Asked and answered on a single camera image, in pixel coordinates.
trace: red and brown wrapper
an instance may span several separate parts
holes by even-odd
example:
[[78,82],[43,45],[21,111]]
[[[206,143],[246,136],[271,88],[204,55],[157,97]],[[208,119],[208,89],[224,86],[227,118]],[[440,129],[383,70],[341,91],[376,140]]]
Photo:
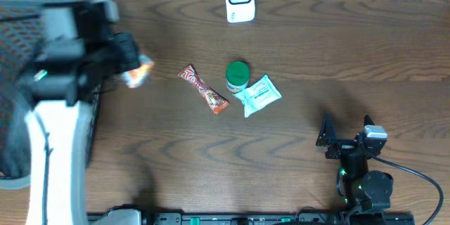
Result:
[[215,115],[218,115],[220,111],[230,104],[224,97],[220,96],[202,80],[192,64],[184,67],[178,76],[197,87],[198,92],[200,92]]

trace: green light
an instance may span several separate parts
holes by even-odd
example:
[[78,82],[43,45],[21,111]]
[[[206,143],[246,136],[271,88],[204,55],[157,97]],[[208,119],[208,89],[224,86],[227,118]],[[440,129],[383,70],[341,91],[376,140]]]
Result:
[[34,81],[37,82],[47,75],[47,70],[40,70],[34,75]]

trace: wood grain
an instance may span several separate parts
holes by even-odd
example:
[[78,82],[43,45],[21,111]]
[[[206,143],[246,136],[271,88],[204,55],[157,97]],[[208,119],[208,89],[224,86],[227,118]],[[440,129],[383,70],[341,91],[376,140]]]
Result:
[[[450,0],[257,0],[254,21],[226,22],[224,0],[115,0],[120,30],[156,62],[139,89],[103,97],[86,176],[90,212],[138,203],[185,212],[295,212],[342,204],[337,160],[315,147],[324,112],[338,134],[368,113],[390,135],[382,157],[426,173],[450,194]],[[249,118],[226,90],[232,60],[268,74],[283,98]],[[177,77],[192,63],[230,100],[219,116]],[[394,175],[392,211],[422,224],[437,191]],[[23,224],[28,191],[0,191],[0,219]],[[444,203],[434,224],[450,222]]]

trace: white packet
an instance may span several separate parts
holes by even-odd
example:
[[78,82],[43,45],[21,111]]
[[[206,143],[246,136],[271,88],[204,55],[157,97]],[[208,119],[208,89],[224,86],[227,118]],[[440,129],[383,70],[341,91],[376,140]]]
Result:
[[251,87],[234,94],[244,104],[244,117],[250,116],[266,105],[281,98],[280,92],[272,84],[267,75],[264,75],[261,80],[253,84]]

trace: table surface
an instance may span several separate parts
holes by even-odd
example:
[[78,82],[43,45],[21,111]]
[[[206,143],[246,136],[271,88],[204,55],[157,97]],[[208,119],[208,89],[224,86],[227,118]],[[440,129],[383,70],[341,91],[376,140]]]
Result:
[[[425,173],[450,194],[450,0],[257,0],[252,22],[229,24],[224,0],[115,0],[119,30],[156,62],[140,88],[103,96],[86,206],[122,203],[184,212],[296,212],[343,204],[338,160],[315,146],[324,112],[352,138],[370,114],[389,134],[381,157]],[[283,98],[243,117],[225,86],[245,60]],[[229,99],[214,115],[177,74],[192,63]],[[438,193],[394,177],[391,211],[422,224]],[[2,224],[23,224],[29,190],[0,191]],[[434,224],[450,222],[444,203]]]

